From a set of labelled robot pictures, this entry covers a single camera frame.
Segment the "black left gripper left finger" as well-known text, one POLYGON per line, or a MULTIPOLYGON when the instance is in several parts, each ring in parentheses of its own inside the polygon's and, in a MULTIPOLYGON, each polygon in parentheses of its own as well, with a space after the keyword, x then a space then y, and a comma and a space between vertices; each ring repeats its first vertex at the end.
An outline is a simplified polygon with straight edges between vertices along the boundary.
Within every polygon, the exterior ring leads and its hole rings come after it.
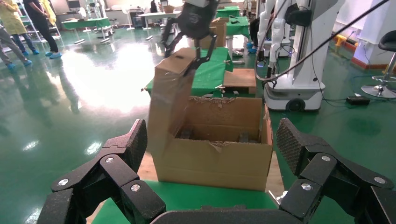
POLYGON ((85 224, 106 199, 129 223, 151 223, 166 205, 138 176, 146 148, 146 122, 137 119, 127 134, 108 139, 93 159, 52 183, 38 223, 85 224))

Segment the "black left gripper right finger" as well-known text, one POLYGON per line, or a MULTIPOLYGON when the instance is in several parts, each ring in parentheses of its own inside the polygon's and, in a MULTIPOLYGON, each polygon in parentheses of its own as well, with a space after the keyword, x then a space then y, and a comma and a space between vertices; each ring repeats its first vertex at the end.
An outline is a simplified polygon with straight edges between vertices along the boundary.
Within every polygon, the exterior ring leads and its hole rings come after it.
POLYGON ((324 197, 334 200, 357 224, 396 221, 394 183, 339 155, 323 138, 299 131, 283 118, 277 148, 296 176, 279 209, 308 223, 324 197))

